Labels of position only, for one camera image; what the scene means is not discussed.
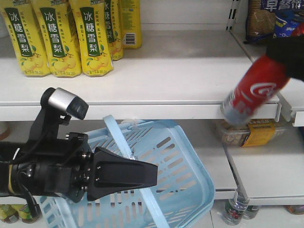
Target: blue plastic basket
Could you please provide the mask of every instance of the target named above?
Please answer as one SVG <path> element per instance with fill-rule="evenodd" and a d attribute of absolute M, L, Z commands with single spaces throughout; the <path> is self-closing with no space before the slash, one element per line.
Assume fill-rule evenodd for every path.
<path fill-rule="evenodd" d="M 114 139 L 113 129 L 108 128 L 87 133 L 92 150 L 102 146 L 122 155 L 117 146 L 121 139 Z M 119 128 L 136 159 L 158 166 L 158 184 L 150 189 L 161 209 L 160 219 L 164 215 L 170 228 L 193 226 L 211 209 L 215 189 L 181 127 L 171 120 L 159 120 L 122 123 Z M 77 204 L 41 197 L 39 204 L 49 228 L 157 227 L 157 217 L 149 212 L 140 190 L 118 192 L 94 202 L 85 196 Z"/>

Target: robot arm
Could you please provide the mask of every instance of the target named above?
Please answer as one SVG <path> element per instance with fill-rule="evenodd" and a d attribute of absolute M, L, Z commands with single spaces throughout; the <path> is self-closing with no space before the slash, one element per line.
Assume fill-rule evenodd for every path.
<path fill-rule="evenodd" d="M 77 203 L 85 192 L 93 201 L 157 184 L 156 165 L 129 160 L 101 147 L 92 152 L 83 133 L 57 138 L 59 125 L 68 125 L 71 116 L 85 118 L 88 105 L 81 98 L 61 88 L 49 88 L 40 103 L 28 141 L 0 143 L 0 197 L 25 198 L 35 217 L 39 207 L 33 195 L 64 197 Z"/>

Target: snack bag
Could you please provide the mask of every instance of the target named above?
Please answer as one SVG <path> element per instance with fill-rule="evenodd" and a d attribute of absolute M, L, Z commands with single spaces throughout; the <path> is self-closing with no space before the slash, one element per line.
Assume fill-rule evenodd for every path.
<path fill-rule="evenodd" d="M 281 10 L 277 11 L 275 15 L 274 38 L 290 37 L 304 23 L 304 11 Z"/>
<path fill-rule="evenodd" d="M 249 43 L 267 42 L 274 33 L 276 15 L 262 9 L 262 0 L 249 0 L 246 40 Z"/>

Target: white shelf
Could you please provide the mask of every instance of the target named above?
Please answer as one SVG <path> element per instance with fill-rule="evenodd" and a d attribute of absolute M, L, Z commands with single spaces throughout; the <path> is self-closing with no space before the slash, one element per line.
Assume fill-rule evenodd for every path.
<path fill-rule="evenodd" d="M 230 228 L 221 218 L 225 210 L 223 200 L 215 201 L 211 210 L 214 228 Z M 290 214 L 283 206 L 263 206 L 256 217 L 251 220 L 242 219 L 234 228 L 303 228 L 304 216 Z"/>
<path fill-rule="evenodd" d="M 304 141 L 297 128 L 251 148 L 225 148 L 250 205 L 304 204 Z"/>
<path fill-rule="evenodd" d="M 27 78 L 9 38 L 0 40 L 0 121 L 34 120 L 41 95 L 62 87 L 89 105 L 87 120 L 219 119 L 220 104 L 251 62 L 228 31 L 145 31 L 144 45 L 127 50 L 104 77 Z M 278 98 L 255 118 L 275 118 Z"/>
<path fill-rule="evenodd" d="M 32 121 L 10 122 L 9 124 L 12 133 L 5 141 L 25 143 Z M 185 131 L 215 183 L 215 199 L 233 198 L 237 186 L 221 142 L 214 135 L 211 122 L 208 120 L 179 120 L 178 124 Z M 60 126 L 58 137 L 64 138 L 69 132 L 88 132 L 103 127 L 105 127 L 103 121 L 71 121 L 69 126 Z M 24 199 L 16 197 L 0 198 L 0 204 L 24 202 Z"/>

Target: red spray can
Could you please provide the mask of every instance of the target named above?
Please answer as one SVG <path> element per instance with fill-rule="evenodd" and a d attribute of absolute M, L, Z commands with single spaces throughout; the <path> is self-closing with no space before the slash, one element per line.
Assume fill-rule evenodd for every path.
<path fill-rule="evenodd" d="M 258 59 L 221 106 L 226 121 L 234 126 L 245 125 L 255 111 L 280 89 L 289 77 L 286 66 L 267 55 Z"/>

